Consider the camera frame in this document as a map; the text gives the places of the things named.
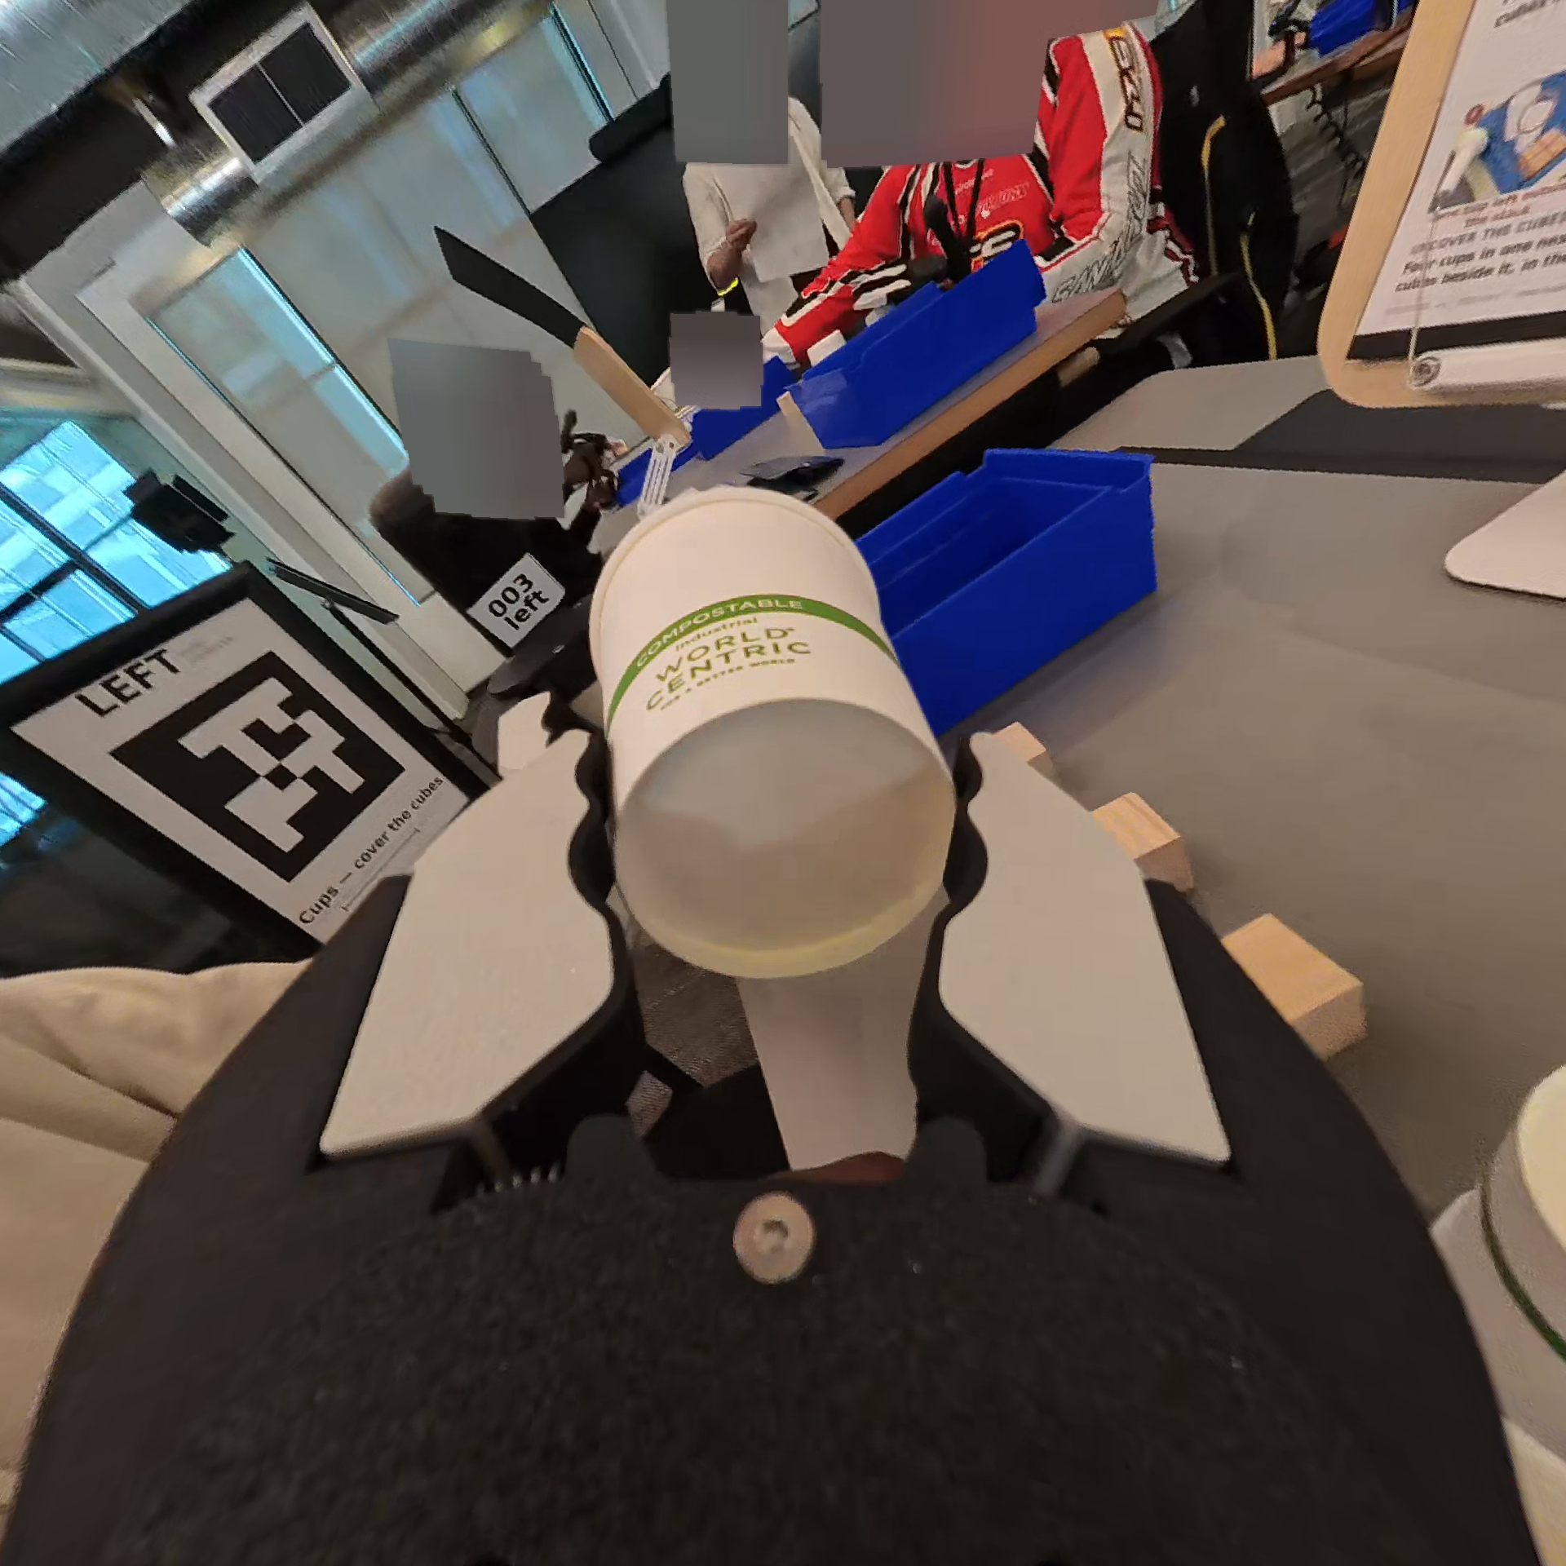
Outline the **ceiling air vent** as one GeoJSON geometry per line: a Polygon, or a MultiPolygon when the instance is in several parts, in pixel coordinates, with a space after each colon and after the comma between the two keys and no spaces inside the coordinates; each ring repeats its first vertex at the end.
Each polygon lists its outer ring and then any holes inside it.
{"type": "Polygon", "coordinates": [[[312,5],[265,30],[199,83],[191,102],[256,184],[372,107],[360,74],[312,5]]]}

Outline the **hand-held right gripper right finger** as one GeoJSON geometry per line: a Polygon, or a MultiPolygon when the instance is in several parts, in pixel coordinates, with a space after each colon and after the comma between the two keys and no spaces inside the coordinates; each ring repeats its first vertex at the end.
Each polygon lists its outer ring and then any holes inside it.
{"type": "Polygon", "coordinates": [[[919,1128],[969,1128],[996,1184],[1066,1184],[1090,1146],[1225,1169],[1143,873],[996,733],[962,746],[953,779],[908,1033],[919,1128]]]}

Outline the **far blue bins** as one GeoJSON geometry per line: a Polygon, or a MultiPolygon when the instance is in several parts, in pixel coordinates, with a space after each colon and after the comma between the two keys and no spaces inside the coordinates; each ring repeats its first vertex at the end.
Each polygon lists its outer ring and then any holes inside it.
{"type": "MultiPolygon", "coordinates": [[[[916,421],[894,431],[881,445],[837,450],[842,463],[821,485],[811,505],[827,517],[846,523],[855,509],[868,503],[894,480],[916,471],[991,410],[1107,336],[1108,327],[1120,323],[1122,311],[1124,298],[1120,293],[1041,304],[1034,311],[1034,330],[1028,339],[1008,348],[994,363],[953,387],[949,397],[934,401],[916,421]]],[[[792,400],[783,395],[778,410],[729,451],[714,461],[692,461],[676,471],[666,485],[666,499],[714,488],[739,488],[745,480],[745,467],[755,463],[821,451],[823,442],[819,442],[792,400]]]]}

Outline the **blue plastic bin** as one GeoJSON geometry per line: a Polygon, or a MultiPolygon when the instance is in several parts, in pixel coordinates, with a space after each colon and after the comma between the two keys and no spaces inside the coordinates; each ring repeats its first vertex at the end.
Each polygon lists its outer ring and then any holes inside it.
{"type": "Polygon", "coordinates": [[[792,390],[796,380],[798,375],[789,361],[765,359],[762,401],[745,409],[697,409],[688,426],[695,459],[714,461],[762,424],[771,421],[777,415],[777,405],[792,390]]]}
{"type": "Polygon", "coordinates": [[[934,733],[1159,592],[1154,459],[1000,450],[860,539],[934,733]]]}
{"type": "Polygon", "coordinates": [[[886,445],[1034,336],[1044,280],[1015,241],[969,280],[921,288],[804,374],[792,405],[828,450],[886,445]]]}

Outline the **person's cream sweatshirt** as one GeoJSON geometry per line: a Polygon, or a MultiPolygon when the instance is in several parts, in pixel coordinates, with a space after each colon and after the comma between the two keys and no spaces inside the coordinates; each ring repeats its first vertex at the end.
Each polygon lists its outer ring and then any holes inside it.
{"type": "Polygon", "coordinates": [[[3,980],[3,1522],[58,1347],[173,1125],[306,964],[3,980]]]}

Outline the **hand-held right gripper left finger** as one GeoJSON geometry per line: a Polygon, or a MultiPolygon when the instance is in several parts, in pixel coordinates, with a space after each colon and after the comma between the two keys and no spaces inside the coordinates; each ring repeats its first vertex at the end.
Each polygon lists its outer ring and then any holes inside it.
{"type": "Polygon", "coordinates": [[[320,1157],[436,1146],[484,1178],[563,1178],[625,1118],[645,1027],[609,911],[607,746],[568,732],[441,834],[408,879],[320,1157]]]}

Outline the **white paper cup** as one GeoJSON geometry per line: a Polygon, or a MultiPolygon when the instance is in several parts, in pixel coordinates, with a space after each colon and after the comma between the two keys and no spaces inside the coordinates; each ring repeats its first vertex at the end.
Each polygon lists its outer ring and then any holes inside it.
{"type": "Polygon", "coordinates": [[[748,488],[665,503],[606,561],[590,656],[618,884],[657,944],[785,980],[927,911],[956,788],[832,521],[748,488]]]}
{"type": "Polygon", "coordinates": [[[1430,1227],[1479,1342],[1542,1564],[1564,1562],[1564,1069],[1430,1227]]]}

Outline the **wooden instruction sign stand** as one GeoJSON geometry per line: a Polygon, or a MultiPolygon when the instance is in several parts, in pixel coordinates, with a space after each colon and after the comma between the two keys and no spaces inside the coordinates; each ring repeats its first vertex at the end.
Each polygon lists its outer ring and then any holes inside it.
{"type": "Polygon", "coordinates": [[[1347,359],[1564,337],[1564,5],[1420,4],[1359,189],[1347,359]]]}

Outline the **black framed marker sign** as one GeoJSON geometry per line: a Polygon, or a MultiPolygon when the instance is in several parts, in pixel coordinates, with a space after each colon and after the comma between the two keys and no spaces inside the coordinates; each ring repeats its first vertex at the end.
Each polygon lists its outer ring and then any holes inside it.
{"type": "Polygon", "coordinates": [[[3,771],[287,957],[491,788],[249,566],[8,681],[3,771]]]}

